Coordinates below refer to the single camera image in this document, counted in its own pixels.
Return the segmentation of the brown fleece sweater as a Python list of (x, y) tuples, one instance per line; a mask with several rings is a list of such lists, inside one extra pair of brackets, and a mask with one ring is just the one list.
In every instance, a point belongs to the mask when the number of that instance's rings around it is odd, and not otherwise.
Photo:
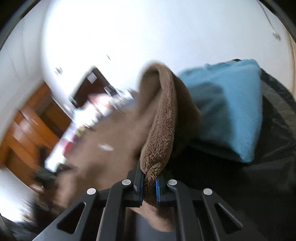
[(144, 202), (133, 211), (155, 230), (172, 231), (172, 210), (155, 205), (155, 181), (173, 160), (171, 153), (196, 135), (200, 122), (184, 83), (166, 65), (150, 65), (135, 105), (113, 111), (85, 133), (67, 157), (66, 164), (74, 169), (58, 178), (56, 204), (67, 208), (86, 189), (110, 188), (139, 167), (145, 175)]

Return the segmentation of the white bed sheet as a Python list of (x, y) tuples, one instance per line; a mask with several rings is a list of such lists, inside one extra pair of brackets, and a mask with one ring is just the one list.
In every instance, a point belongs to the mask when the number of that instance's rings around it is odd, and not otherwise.
[(119, 109), (133, 99), (130, 92), (120, 91), (117, 94), (91, 94), (81, 108), (74, 110), (74, 119), (55, 144), (52, 152), (46, 158), (45, 168), (56, 171), (61, 163), (65, 163), (74, 144), (81, 138), (85, 131), (90, 131), (93, 127), (114, 109)]

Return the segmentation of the beige curtain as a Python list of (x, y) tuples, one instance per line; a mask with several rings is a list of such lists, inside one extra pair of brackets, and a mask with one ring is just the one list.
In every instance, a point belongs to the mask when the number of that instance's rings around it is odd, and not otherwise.
[(295, 79), (295, 41), (288, 30), (285, 30), (288, 44), (288, 51), (290, 55), (290, 67), (292, 70), (292, 77)]

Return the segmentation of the folded teal fleece garment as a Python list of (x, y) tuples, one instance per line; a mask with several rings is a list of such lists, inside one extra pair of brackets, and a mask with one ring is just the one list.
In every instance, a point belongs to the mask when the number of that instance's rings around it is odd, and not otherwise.
[(199, 138), (250, 163), (262, 125), (261, 73), (253, 59), (187, 69), (178, 77), (201, 112)]

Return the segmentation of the dark wooden headboard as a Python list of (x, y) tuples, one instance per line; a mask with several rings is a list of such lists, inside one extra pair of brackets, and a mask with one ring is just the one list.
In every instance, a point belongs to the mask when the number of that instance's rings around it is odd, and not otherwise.
[(84, 75), (81, 82), (70, 95), (69, 100), (75, 108), (81, 108), (88, 101), (90, 94), (105, 93), (104, 88), (109, 85), (110, 83), (99, 69), (93, 67)]

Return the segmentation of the black satin work cloth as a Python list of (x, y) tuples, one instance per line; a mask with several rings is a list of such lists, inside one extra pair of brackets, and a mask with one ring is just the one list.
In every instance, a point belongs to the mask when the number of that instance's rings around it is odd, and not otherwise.
[(199, 130), (171, 153), (165, 168), (194, 188), (212, 187), (269, 240), (295, 240), (295, 135), (262, 96), (262, 125), (254, 159), (203, 142)]

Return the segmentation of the orange wooden wardrobe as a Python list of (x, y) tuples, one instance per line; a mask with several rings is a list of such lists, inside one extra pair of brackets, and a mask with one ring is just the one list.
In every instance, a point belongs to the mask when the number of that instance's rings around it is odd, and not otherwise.
[(30, 186), (40, 148), (45, 147), (46, 154), (50, 154), (70, 123), (43, 82), (17, 110), (6, 130), (1, 142), (1, 168), (9, 169)]

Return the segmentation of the wall lamp fixture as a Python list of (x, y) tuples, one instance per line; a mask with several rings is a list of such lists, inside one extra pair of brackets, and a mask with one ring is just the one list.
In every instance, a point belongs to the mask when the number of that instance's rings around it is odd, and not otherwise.
[(56, 72), (56, 74), (59, 74), (59, 75), (61, 75), (63, 73), (61, 67), (59, 67), (59, 68), (56, 67), (55, 72)]

